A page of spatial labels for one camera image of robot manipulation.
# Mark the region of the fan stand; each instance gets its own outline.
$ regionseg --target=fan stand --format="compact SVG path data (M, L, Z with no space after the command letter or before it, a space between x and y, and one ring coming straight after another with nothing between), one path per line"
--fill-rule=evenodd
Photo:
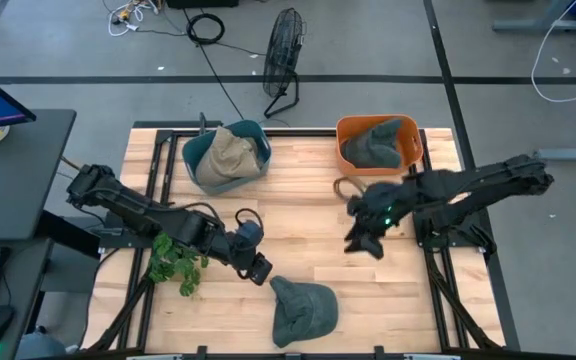
M299 76L297 75L296 72L291 71L291 75L292 78L295 80L295 101L292 102L292 104L288 104L280 109L277 109L275 111L270 112L270 109L275 106L275 103L277 102L277 100L279 100L279 98L281 98L282 96L286 96L288 94L286 94L286 92L282 92L281 94L275 96L275 100L273 100L270 105L268 106L268 108L266 109L266 111L264 111L264 116L266 116L266 119L269 119L271 116L278 114L284 110L290 109L291 107L297 105L297 103L299 102Z

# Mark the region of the black desk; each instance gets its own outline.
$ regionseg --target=black desk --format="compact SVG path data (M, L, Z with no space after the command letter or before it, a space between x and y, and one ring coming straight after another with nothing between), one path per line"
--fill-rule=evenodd
M43 209L70 135L73 110L34 110L37 121L11 127L0 143L0 247L11 250L3 271L15 317L1 341L0 359L12 359L34 326L40 286L54 242L99 258L99 238ZM0 305L8 304L0 281Z
M33 112L37 121L11 126L0 143L0 240L32 237L76 116Z

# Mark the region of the green cap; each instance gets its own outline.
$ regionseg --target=green cap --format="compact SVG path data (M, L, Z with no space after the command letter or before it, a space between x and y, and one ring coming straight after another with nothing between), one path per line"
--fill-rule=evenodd
M270 280L270 286L277 294L272 340L280 348L328 335L337 326L337 298L330 288L292 283L281 276Z

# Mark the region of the artificial plant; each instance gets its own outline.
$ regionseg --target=artificial plant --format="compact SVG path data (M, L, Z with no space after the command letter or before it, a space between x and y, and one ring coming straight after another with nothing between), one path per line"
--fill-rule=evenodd
M175 243L170 236L162 232L155 237L148 264L148 276L155 283L161 283L170 280L175 274L181 274L184 279L179 293L181 296L190 296L201 280L197 261L202 268L208 266L207 257Z

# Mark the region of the teal bin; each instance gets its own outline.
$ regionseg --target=teal bin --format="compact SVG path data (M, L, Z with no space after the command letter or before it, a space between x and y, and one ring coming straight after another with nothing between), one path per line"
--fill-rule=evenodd
M181 150L181 155L184 158L184 163L186 164L186 169L188 170L188 175L190 180L192 180L195 185L199 186L203 192L208 195L218 195L226 191L232 190L237 186L241 186L247 182L260 178L268 172L268 167L270 166L270 157L272 151L270 149L270 143L268 138L264 133L263 129L259 124L251 120L242 120L234 124L224 126L226 129L232 131L235 136L238 137L251 137L255 139L257 143L258 153L257 156L263 166L261 167L261 172L259 176L249 177L249 178L239 178L235 179L227 184L219 186L202 186L197 182L197 177L195 176L195 170L199 165L199 161L204 156L212 141L215 138L215 132L211 131L203 135L199 135L186 142L183 149Z

